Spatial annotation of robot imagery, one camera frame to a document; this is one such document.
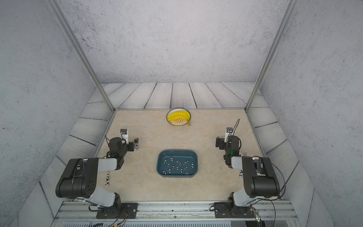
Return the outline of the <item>left frame post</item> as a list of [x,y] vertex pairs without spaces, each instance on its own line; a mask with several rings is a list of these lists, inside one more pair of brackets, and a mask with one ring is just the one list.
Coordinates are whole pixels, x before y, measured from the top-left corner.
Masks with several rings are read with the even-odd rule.
[[48,4],[48,6],[50,7],[51,11],[53,12],[56,20],[58,21],[60,27],[62,28],[64,34],[66,35],[66,37],[70,41],[75,53],[77,54],[78,58],[80,59],[81,63],[83,64],[83,66],[85,67],[89,77],[93,81],[93,83],[94,83],[96,89],[98,90],[98,92],[100,93],[102,99],[106,102],[106,105],[108,106],[110,111],[112,113],[114,113],[115,112],[115,107],[111,103],[107,93],[105,92],[105,89],[103,88],[103,86],[101,85],[98,77],[96,76],[96,73],[95,73],[94,69],[92,68],[92,66],[91,66],[88,58],[86,57],[86,55],[85,55],[79,41],[77,40],[74,32],[72,31],[72,29],[71,29],[66,17],[64,16],[58,2],[56,0],[47,0],[46,2]]

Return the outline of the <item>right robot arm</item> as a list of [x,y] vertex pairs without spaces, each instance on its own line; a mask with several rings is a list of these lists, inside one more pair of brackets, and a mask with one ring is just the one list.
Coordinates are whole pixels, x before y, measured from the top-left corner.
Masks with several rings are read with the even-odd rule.
[[230,135],[216,137],[216,147],[224,150],[225,164],[242,173],[244,188],[232,192],[228,198],[228,211],[239,211],[251,207],[256,200],[278,197],[281,189],[274,167],[267,157],[240,154],[241,140]]

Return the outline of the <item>aluminium mounting rail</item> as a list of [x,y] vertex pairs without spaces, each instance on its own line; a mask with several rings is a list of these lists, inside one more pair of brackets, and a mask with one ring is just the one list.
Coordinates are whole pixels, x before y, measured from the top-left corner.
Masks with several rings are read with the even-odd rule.
[[229,226],[232,222],[256,227],[299,227],[301,224],[290,201],[253,202],[251,208],[227,210],[225,201],[139,201],[125,203],[121,214],[101,217],[94,207],[81,201],[62,203],[53,227],[124,226]]

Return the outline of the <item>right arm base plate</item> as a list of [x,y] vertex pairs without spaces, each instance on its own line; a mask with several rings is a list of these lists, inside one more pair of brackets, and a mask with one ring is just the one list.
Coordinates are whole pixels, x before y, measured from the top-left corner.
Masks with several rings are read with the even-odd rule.
[[250,207],[238,207],[227,202],[215,202],[212,205],[215,218],[255,218]]

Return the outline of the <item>frame post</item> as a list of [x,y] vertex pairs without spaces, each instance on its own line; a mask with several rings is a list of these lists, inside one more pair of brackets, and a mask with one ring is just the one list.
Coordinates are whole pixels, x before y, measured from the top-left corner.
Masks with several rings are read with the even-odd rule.
[[89,77],[93,81],[93,83],[94,83],[96,89],[98,90],[98,92],[100,93],[102,99],[106,102],[106,105],[108,106],[110,111],[112,113],[114,113],[115,112],[115,107],[111,103],[107,93],[105,92],[105,89],[103,88],[103,86],[101,85],[98,77],[96,76],[96,73],[95,73],[94,69],[92,68],[92,66],[91,66],[88,58],[86,57],[86,55],[85,55],[79,41],[77,40],[74,32],[72,31],[72,29],[71,29],[66,17],[64,16],[58,2],[56,0],[47,0],[46,2],[48,4],[48,6],[50,7],[51,11],[53,12],[56,20],[58,21],[60,27],[62,28],[64,34],[66,35],[66,37],[70,41],[75,53],[77,54],[78,58],[80,59],[81,63],[83,64],[83,66],[85,67]]
[[294,10],[296,8],[296,4],[298,3],[297,0],[290,0],[287,6],[287,9],[285,11],[285,14],[282,18],[282,21],[279,25],[279,28],[276,32],[275,38],[273,40],[273,43],[271,45],[271,48],[268,52],[268,55],[264,61],[264,64],[262,66],[262,69],[257,77],[257,80],[255,82],[254,88],[252,90],[252,93],[250,95],[250,98],[247,102],[247,106],[245,108],[245,112],[248,113],[249,110],[252,108],[252,104],[257,96],[258,91],[260,90],[263,81],[267,75],[268,69],[273,61],[273,58],[278,50],[279,44],[281,42],[281,40],[283,39],[284,33],[287,29],[288,23],[294,13]]

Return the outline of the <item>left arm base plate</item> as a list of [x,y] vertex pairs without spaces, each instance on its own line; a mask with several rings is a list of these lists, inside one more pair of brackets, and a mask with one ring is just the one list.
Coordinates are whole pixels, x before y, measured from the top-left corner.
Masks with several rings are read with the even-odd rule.
[[112,207],[100,207],[97,219],[135,219],[138,211],[138,203],[121,203]]

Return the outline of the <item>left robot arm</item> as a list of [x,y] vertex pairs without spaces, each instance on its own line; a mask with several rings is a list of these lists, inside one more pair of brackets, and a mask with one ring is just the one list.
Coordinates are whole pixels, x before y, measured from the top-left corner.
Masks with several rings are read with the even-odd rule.
[[111,214],[124,214],[119,194],[97,186],[97,177],[102,172],[120,170],[127,152],[139,148],[139,138],[129,142],[125,137],[115,137],[108,142],[109,151],[104,158],[70,159],[57,185],[55,194],[59,198],[83,199],[95,205],[98,212],[109,218]]

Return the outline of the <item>right frame post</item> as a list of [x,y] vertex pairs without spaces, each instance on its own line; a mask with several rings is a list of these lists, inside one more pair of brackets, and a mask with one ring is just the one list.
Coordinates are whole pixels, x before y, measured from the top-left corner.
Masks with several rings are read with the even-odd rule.
[[271,45],[271,48],[268,52],[268,55],[264,61],[264,64],[262,66],[262,69],[257,77],[257,80],[255,82],[254,88],[252,90],[252,93],[250,95],[250,98],[247,102],[247,106],[245,108],[245,112],[248,113],[249,110],[252,108],[252,104],[257,96],[258,91],[260,90],[263,81],[267,75],[268,69],[273,61],[273,58],[278,50],[279,44],[281,42],[281,40],[283,39],[284,33],[287,29],[288,23],[294,13],[294,10],[296,8],[296,4],[298,3],[297,0],[290,0],[287,6],[287,9],[285,11],[285,14],[282,18],[282,21],[279,25],[279,28],[276,32],[275,38],[273,40],[273,43]]

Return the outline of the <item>teal plastic storage box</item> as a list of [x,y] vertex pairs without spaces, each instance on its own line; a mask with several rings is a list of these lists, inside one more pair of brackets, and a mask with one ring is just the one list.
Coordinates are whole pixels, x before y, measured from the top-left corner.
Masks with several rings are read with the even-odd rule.
[[163,150],[157,159],[157,173],[162,177],[191,178],[198,172],[198,156],[193,150]]

